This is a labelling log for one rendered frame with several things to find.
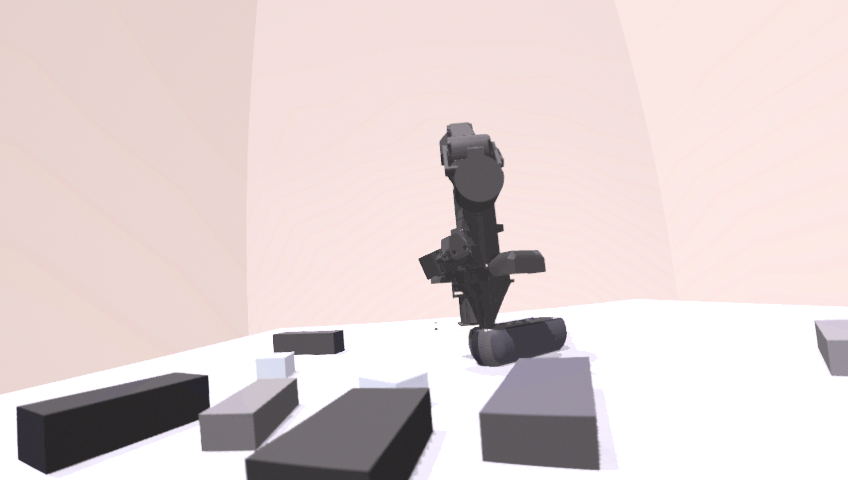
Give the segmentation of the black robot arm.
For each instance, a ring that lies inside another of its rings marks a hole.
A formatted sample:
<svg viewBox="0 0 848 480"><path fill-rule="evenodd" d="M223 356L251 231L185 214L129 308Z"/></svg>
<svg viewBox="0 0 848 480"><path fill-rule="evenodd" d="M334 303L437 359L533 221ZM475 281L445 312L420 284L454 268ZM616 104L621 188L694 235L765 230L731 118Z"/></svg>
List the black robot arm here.
<svg viewBox="0 0 848 480"><path fill-rule="evenodd" d="M441 166L453 183L456 221L466 217L495 216L494 203L504 185L504 160L489 134L475 134L472 123L449 123L440 139ZM441 240L441 248L418 258L427 280L458 271L458 266L480 264L478 247L467 229ZM468 258L468 259L467 259ZM478 262L477 262L478 261ZM464 294L452 287L453 299L459 298L461 327L476 326L472 306Z"/></svg>

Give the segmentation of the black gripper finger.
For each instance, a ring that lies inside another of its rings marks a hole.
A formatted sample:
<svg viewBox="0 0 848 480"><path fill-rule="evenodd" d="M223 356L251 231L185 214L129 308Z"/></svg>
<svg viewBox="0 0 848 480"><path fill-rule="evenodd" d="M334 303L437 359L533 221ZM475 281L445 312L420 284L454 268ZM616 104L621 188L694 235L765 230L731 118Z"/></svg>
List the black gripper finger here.
<svg viewBox="0 0 848 480"><path fill-rule="evenodd" d="M483 329L493 329L504 297L512 282L515 282L515 278L511 280L468 283L478 296L478 307Z"/></svg>
<svg viewBox="0 0 848 480"><path fill-rule="evenodd" d="M470 302L470 304L472 306L473 313L474 313L474 316L477 320L479 328L483 329L482 324L481 324L481 319L480 319L479 307L478 307L478 296L475 293L475 291L468 285L468 283L453 284L452 287L457 288L459 291L461 291L467 297L468 301Z"/></svg>

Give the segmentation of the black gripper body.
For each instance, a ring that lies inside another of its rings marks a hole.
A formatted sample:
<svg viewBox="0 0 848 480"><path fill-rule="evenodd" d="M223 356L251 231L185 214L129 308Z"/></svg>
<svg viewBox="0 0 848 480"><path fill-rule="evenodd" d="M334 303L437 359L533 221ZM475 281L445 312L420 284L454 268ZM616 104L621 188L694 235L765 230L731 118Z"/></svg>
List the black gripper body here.
<svg viewBox="0 0 848 480"><path fill-rule="evenodd" d="M504 227L503 224L496 223L495 216L481 215L459 219L456 221L456 228L450 230L451 235L457 233L461 237L460 231L463 229L472 234L481 263L469 265L467 258L467 262L458 266L458 271L434 276L431 278L431 284L510 280L510 275L546 272L545 257L539 250L512 250L500 253L498 233L503 232Z"/></svg>

